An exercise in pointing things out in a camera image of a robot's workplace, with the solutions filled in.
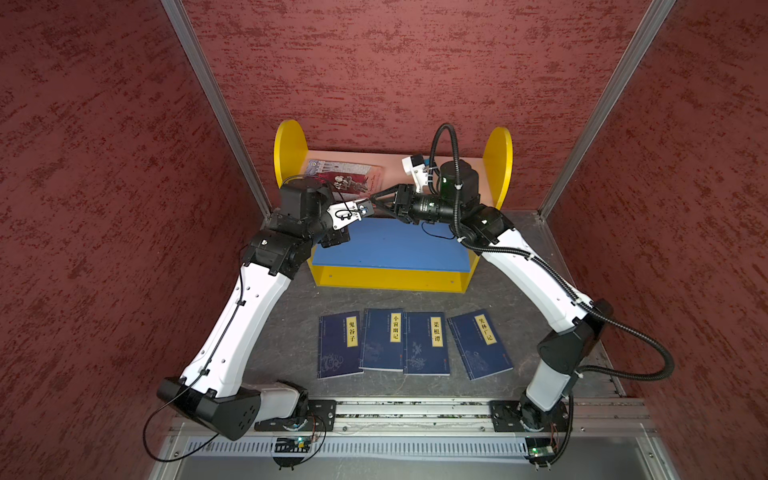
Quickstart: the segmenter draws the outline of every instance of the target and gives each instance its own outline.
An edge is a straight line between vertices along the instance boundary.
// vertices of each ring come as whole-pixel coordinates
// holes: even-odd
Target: mounting plate
[[[326,423],[326,430],[333,431],[333,423],[336,421],[336,400],[309,400],[310,413],[315,417],[320,417]],[[271,419],[253,424],[255,432],[311,432],[314,427],[314,421],[311,415],[301,422],[295,419]],[[317,421],[317,432],[323,430],[323,424]]]
[[[529,433],[520,422],[517,400],[491,400],[488,406],[491,407],[491,420],[493,421],[494,432],[523,432]],[[559,432],[565,432],[568,428],[568,413],[565,411],[563,402],[558,402],[555,407],[554,426]]]

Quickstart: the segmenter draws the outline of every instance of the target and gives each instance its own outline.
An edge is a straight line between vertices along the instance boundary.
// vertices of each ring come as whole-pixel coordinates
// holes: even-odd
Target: gray floor
[[[367,478],[378,480],[466,480],[467,478],[543,478],[595,480],[648,480],[646,467],[634,439],[572,439],[568,452],[551,472],[536,472],[532,465],[490,462],[415,462],[375,458],[313,458],[306,465],[278,470],[271,458],[190,457],[184,460],[177,476],[180,480],[228,478]]]
[[[548,228],[532,212],[508,212],[525,239],[556,270],[570,278]],[[470,381],[455,343],[448,342],[451,375],[404,376],[366,371],[362,375],[317,379],[317,319],[321,315],[365,308],[442,311],[446,316],[485,308],[515,369]],[[499,270],[480,260],[465,294],[318,287],[301,267],[275,305],[248,360],[243,381],[285,379],[309,389],[311,396],[491,396],[517,398],[538,364],[537,343],[549,331],[534,304]],[[585,362],[607,365],[602,346]],[[580,397],[617,396],[617,386],[602,375],[587,375],[575,389]]]

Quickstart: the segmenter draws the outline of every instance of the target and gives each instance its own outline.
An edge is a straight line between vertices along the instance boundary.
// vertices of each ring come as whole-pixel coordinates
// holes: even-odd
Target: blue book
[[[355,375],[360,369],[360,312],[320,317],[317,378]]]
[[[366,309],[360,367],[402,372],[403,309]]]
[[[487,311],[454,316],[448,319],[448,326],[470,380],[512,370],[512,361]]]
[[[445,315],[407,312],[403,333],[403,372],[406,375],[450,375],[445,341]]]

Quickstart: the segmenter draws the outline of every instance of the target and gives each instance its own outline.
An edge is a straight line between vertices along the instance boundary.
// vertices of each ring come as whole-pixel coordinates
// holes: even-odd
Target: aluminum frame
[[[200,86],[203,88],[205,96],[208,97],[208,102],[210,103],[210,107],[214,110],[216,119],[219,121],[221,130],[224,132],[224,137],[227,138],[232,153],[237,159],[240,169],[243,171],[243,176],[245,177],[246,182],[248,182],[248,187],[250,188],[253,197],[256,198],[256,202],[259,204],[259,209],[261,210],[262,215],[264,218],[267,218],[272,212],[270,199],[266,196],[259,174],[253,166],[253,162],[250,159],[243,138],[240,136],[240,132],[237,130],[230,109],[227,107],[227,102],[221,94],[214,73],[210,70],[210,66],[205,58],[200,42],[197,40],[197,36],[194,33],[192,23],[190,22],[189,16],[187,16],[187,11],[184,9],[181,0],[161,0],[161,2],[170,19],[170,23],[174,26],[179,42],[181,42],[181,46],[184,48],[184,52],[187,54],[190,64],[192,64],[192,69],[197,76],[197,80],[200,82]]]
[[[650,3],[629,45],[627,45],[627,49],[621,56],[621,60],[616,65],[611,79],[605,86],[598,104],[592,111],[589,120],[587,120],[584,130],[581,131],[573,150],[568,155],[563,169],[560,171],[557,180],[552,184],[552,188],[550,188],[544,202],[539,207],[538,212],[541,218],[546,220],[549,214],[552,213],[555,204],[581,163],[581,159],[584,158],[584,155],[602,128],[605,119],[608,118],[621,93],[624,91],[627,83],[629,83],[629,79],[632,78],[634,71],[637,70],[637,66],[645,56],[645,52],[659,32],[674,3],[675,0],[653,0]]]
[[[491,410],[486,397],[326,397],[337,401],[334,431],[331,439],[359,439],[360,442],[386,441],[387,438],[411,437],[420,442],[472,441],[488,442],[525,437],[546,437],[549,433],[494,432]],[[574,437],[636,438],[649,474],[654,480],[676,480],[656,425],[650,418],[643,399],[588,398],[575,399]],[[184,417],[175,417],[163,456],[183,455],[190,442],[208,437],[210,430]],[[278,436],[302,435],[298,432],[246,433],[252,438],[271,439]],[[464,460],[474,457],[464,455]],[[158,464],[151,480],[170,480],[178,473],[180,462]]]

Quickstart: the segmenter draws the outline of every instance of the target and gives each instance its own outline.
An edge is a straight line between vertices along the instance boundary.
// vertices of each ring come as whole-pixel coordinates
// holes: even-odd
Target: gray table surface
[[[509,212],[528,243],[556,270],[570,278],[548,228],[532,212]],[[317,379],[317,320],[321,315],[365,308],[441,311],[447,317],[487,309],[514,369],[469,380],[452,337],[448,341],[450,376],[405,376],[365,371],[361,375]],[[303,265],[275,305],[248,359],[246,384],[285,379],[308,388],[310,396],[476,396],[516,399],[531,381],[539,358],[536,345],[548,333],[542,314],[501,271],[485,260],[467,292],[432,293],[316,286]],[[586,362],[607,365],[598,345]],[[587,374],[574,388],[579,397],[617,396],[611,379]]]

